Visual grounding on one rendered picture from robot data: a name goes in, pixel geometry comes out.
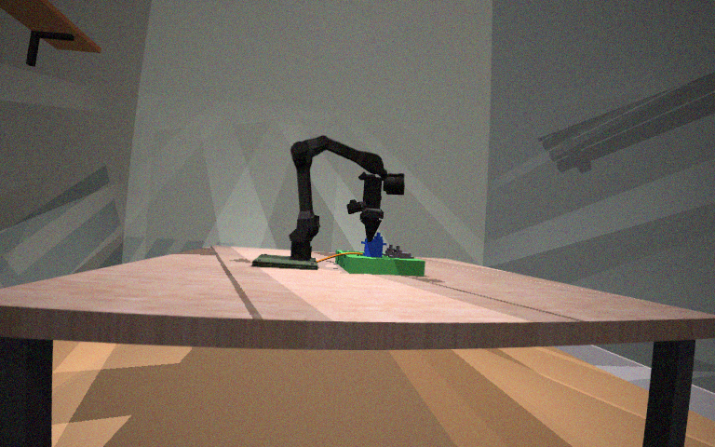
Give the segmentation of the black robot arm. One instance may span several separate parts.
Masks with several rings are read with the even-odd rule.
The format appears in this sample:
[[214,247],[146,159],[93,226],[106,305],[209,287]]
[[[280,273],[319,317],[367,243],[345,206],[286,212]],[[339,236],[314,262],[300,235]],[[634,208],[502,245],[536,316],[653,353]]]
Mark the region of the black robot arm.
[[[297,219],[296,229],[289,234],[291,241],[290,260],[309,261],[311,259],[312,246],[310,242],[318,233],[319,216],[313,212],[312,191],[310,180],[310,167],[312,157],[324,150],[350,159],[359,164],[365,171],[359,175],[360,180],[364,180],[364,193],[379,193],[382,191],[382,181],[384,181],[384,191],[387,195],[404,195],[404,173],[387,173],[381,157],[375,153],[359,151],[346,144],[336,142],[327,136],[319,136],[314,139],[296,142],[291,147],[293,163],[297,171],[297,184],[299,195],[300,212]],[[375,177],[378,174],[380,177]],[[350,200],[346,205],[348,214],[364,211],[367,208],[367,200],[356,202]]]

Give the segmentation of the light green flat panel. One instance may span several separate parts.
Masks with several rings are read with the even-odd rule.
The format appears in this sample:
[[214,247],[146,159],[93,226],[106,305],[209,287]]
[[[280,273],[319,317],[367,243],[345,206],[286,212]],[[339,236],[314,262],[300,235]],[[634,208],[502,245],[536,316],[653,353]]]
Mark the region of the light green flat panel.
[[335,257],[335,263],[349,274],[424,277],[425,261],[415,259],[399,247],[393,249],[393,245],[389,245],[382,258],[346,254]]

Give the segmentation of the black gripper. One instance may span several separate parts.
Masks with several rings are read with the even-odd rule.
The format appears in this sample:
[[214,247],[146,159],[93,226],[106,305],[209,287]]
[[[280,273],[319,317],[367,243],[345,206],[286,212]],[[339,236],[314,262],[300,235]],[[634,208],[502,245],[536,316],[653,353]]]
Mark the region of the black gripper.
[[366,237],[368,241],[372,242],[372,239],[382,221],[379,220],[379,218],[384,218],[384,212],[380,209],[382,197],[379,193],[363,193],[363,201],[364,197],[367,200],[367,208],[360,213],[360,220],[365,225]]

